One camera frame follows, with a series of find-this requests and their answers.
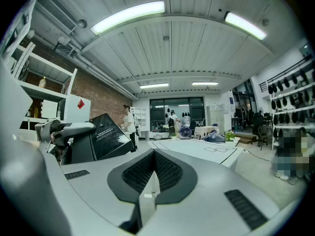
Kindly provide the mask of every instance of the black pants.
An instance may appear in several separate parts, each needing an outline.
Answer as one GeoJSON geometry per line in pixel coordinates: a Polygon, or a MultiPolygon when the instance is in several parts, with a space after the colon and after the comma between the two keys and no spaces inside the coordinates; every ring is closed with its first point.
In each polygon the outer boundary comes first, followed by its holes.
{"type": "Polygon", "coordinates": [[[135,134],[136,134],[136,132],[133,132],[133,133],[130,134],[130,139],[132,140],[132,144],[133,144],[133,150],[131,152],[135,152],[136,151],[135,134]]]}

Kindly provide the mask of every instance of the potted plant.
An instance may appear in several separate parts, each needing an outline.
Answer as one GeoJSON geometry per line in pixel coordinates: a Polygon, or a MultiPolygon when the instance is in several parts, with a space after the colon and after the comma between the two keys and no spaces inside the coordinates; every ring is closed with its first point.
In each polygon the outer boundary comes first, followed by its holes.
{"type": "Polygon", "coordinates": [[[233,148],[234,147],[234,138],[235,138],[235,134],[233,131],[226,131],[226,133],[225,133],[225,146],[227,148],[233,148]]]}

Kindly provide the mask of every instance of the brick wall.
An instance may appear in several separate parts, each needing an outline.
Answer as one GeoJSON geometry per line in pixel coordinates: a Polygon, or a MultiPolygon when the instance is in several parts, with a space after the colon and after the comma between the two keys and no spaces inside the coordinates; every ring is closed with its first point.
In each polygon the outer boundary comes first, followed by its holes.
{"type": "MultiPolygon", "coordinates": [[[[110,88],[105,83],[85,72],[71,61],[55,53],[53,50],[36,41],[35,39],[32,39],[31,41],[36,45],[33,53],[43,57],[46,60],[49,60],[50,62],[62,67],[69,72],[73,72],[75,68],[78,69],[72,86],[71,94],[91,100],[90,118],[108,113],[116,124],[120,125],[123,123],[123,105],[127,104],[131,106],[131,99],[120,94],[113,88],[110,88]]],[[[28,39],[24,39],[21,42],[21,45],[23,47],[27,47],[29,42],[30,41],[28,39]]],[[[26,82],[38,86],[40,79],[40,76],[29,73],[26,78],[26,82]]],[[[46,80],[45,88],[57,92],[61,91],[61,85],[49,80],[46,80]]]]}

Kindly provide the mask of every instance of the red sign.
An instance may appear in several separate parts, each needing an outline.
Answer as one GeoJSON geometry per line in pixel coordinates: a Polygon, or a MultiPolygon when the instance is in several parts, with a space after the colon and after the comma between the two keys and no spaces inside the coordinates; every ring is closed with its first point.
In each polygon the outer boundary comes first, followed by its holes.
{"type": "Polygon", "coordinates": [[[78,104],[78,108],[81,109],[84,105],[85,105],[84,102],[80,100],[78,104]]]}

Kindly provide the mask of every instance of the man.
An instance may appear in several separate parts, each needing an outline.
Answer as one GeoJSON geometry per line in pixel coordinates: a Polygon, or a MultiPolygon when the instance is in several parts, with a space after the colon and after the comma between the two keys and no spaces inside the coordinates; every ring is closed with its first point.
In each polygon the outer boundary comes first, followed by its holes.
{"type": "Polygon", "coordinates": [[[181,120],[176,116],[174,110],[171,110],[171,115],[170,115],[168,120],[170,120],[170,119],[174,120],[175,133],[178,134],[179,133],[179,129],[180,129],[180,121],[181,120]]]}
{"type": "Polygon", "coordinates": [[[131,152],[136,151],[136,141],[135,141],[135,132],[136,127],[134,126],[134,119],[132,114],[130,113],[130,106],[124,105],[125,108],[125,117],[124,117],[124,127],[125,129],[130,132],[130,139],[132,140],[133,149],[131,152]]]}

